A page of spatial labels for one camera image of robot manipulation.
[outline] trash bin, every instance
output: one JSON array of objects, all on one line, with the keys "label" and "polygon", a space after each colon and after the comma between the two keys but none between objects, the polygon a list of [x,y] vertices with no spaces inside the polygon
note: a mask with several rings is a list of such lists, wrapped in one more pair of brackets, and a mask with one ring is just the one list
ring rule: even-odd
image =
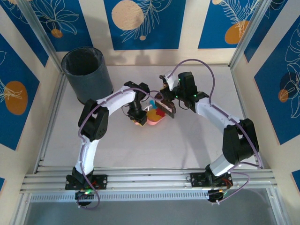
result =
[{"label": "trash bin", "polygon": [[81,47],[67,53],[61,61],[78,100],[98,100],[113,92],[103,54],[93,47]]}]

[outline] beige circle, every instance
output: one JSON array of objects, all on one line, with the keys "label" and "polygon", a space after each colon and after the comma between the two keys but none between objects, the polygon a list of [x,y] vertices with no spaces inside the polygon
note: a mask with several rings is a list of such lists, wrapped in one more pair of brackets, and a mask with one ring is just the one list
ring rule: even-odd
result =
[{"label": "beige circle", "polygon": [[218,5],[218,4],[220,4],[222,1],[223,1],[223,0],[212,0],[212,3],[213,3],[214,5]]},{"label": "beige circle", "polygon": [[144,13],[134,1],[123,0],[112,9],[112,20],[121,30],[133,30],[144,22]]},{"label": "beige circle", "polygon": [[146,36],[144,36],[144,35],[140,36],[140,40],[141,40],[141,41],[146,40]]},{"label": "beige circle", "polygon": [[16,1],[15,0],[8,0],[9,2],[13,3],[14,5],[16,5]]}]

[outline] white table surface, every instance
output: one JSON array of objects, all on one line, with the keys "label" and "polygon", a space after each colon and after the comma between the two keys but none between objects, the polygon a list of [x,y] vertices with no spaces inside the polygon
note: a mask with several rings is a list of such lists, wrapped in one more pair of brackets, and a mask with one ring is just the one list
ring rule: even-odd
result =
[{"label": "white table surface", "polygon": [[[150,90],[159,90],[159,75],[173,66],[160,67],[108,67],[115,90],[125,82],[144,82]],[[232,115],[243,118],[238,96],[229,67],[212,66],[216,76],[213,101]],[[212,78],[204,66],[181,66],[176,71],[191,71],[198,91],[210,93]],[[205,168],[222,153],[223,135],[205,118],[191,110],[176,107],[175,119],[167,116],[155,126],[135,125],[118,109],[109,117],[108,130],[100,140],[95,155],[95,167],[144,168]],[[47,146],[43,166],[74,166],[80,139],[77,136],[78,120],[83,110],[76,95],[67,83],[59,112]],[[255,163],[254,157],[248,162]]]}]

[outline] gray trash can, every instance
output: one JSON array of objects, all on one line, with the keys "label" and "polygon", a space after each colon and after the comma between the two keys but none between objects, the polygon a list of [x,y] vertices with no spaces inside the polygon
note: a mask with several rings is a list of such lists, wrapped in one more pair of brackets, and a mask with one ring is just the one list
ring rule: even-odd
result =
[{"label": "gray trash can", "polygon": [[103,54],[93,47],[81,47],[67,53],[61,61],[78,100],[105,98],[113,92]]}]

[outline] purple cable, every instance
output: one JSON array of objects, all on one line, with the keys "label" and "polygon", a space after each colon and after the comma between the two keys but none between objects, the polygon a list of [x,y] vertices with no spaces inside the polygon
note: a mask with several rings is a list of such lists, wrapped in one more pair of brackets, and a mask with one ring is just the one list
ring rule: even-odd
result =
[{"label": "purple cable", "polygon": [[82,208],[82,209],[86,209],[86,210],[94,210],[95,208],[97,208],[100,204],[100,196],[99,196],[99,193],[98,191],[95,189],[95,187],[92,185],[92,183],[89,181],[89,179],[87,178],[86,174],[84,173],[84,170],[83,170],[83,149],[85,147],[85,144],[86,144],[86,141],[84,139],[84,137],[81,135],[81,131],[84,127],[84,125],[86,124],[86,122],[88,121],[89,117],[101,106],[103,105],[104,103],[106,103],[107,101],[111,100],[112,98],[118,96],[119,94],[122,94],[123,92],[126,92],[126,91],[130,91],[130,90],[138,90],[138,91],[141,91],[143,92],[144,94],[148,95],[150,98],[152,98],[153,100],[158,100],[158,101],[161,101],[164,99],[163,95],[157,91],[157,90],[152,90],[151,92],[156,92],[156,93],[159,93],[161,98],[160,99],[156,99],[155,97],[151,96],[150,93],[147,93],[145,92],[144,90],[142,89],[139,89],[139,88],[128,88],[128,89],[125,89],[123,91],[119,91],[119,92],[116,92],[114,93],[113,95],[111,95],[109,98],[106,99],[106,101],[103,101],[101,103],[99,103],[95,108],[93,108],[90,113],[87,115],[87,117],[84,119],[84,121],[82,122],[82,125],[79,127],[79,131],[78,131],[78,136],[82,139],[83,141],[83,145],[80,149],[80,153],[79,153],[79,161],[80,161],[80,168],[81,168],[81,171],[82,171],[82,175],[83,177],[85,178],[85,180],[87,181],[87,183],[89,184],[89,186],[92,188],[92,190],[96,193],[96,196],[97,196],[97,199],[98,199],[98,202],[97,202],[97,205],[96,206],[93,206],[93,207],[82,207],[79,205],[79,199],[77,200],[77,205],[79,208]]},{"label": "purple cable", "polygon": [[[245,138],[247,139],[247,141],[249,142],[251,148],[252,148],[252,151],[254,152],[256,158],[257,158],[257,161],[258,161],[258,165],[256,164],[253,164],[253,163],[248,163],[248,162],[240,162],[239,164],[235,165],[234,167],[232,167],[229,171],[231,172],[231,170],[233,170],[235,167],[237,167],[238,165],[240,164],[245,164],[245,165],[251,165],[251,166],[255,166],[255,167],[261,167],[262,166],[262,160],[254,146],[254,144],[252,143],[251,139],[249,138],[248,134],[246,133],[246,131],[244,130],[244,128],[237,122],[235,121],[233,118],[231,118],[227,113],[225,113],[222,109],[218,108],[217,106],[213,105],[211,103],[211,97],[212,97],[212,94],[214,92],[214,89],[215,89],[215,84],[216,84],[216,79],[215,79],[215,75],[214,75],[214,72],[212,71],[212,69],[209,67],[209,65],[207,65],[205,62],[203,62],[202,60],[198,60],[198,59],[188,59],[188,60],[183,60],[182,62],[180,62],[175,68],[174,70],[170,73],[170,75],[168,76],[168,78],[170,78],[175,70],[183,63],[185,62],[188,62],[188,61],[196,61],[196,62],[200,62],[202,63],[203,65],[205,65],[207,67],[207,69],[210,71],[211,73],[211,76],[212,76],[212,87],[211,87],[211,91],[210,91],[210,95],[209,95],[209,103],[210,105],[218,110],[220,113],[222,113],[225,117],[227,117],[230,121],[232,121],[240,130],[241,132],[243,133],[243,135],[245,136]],[[249,181],[250,181],[250,177],[249,175],[245,174],[245,173],[242,173],[242,172],[231,172],[231,173],[235,173],[235,174],[240,174],[240,175],[245,175],[248,177],[247,181],[245,184],[243,184],[240,188],[238,188],[235,192],[233,192],[230,196],[226,197],[225,199],[222,199],[221,201],[218,202],[218,204],[224,200],[226,200],[227,198],[231,197],[232,195],[236,194],[237,192],[239,192],[244,186],[246,186]]]}]

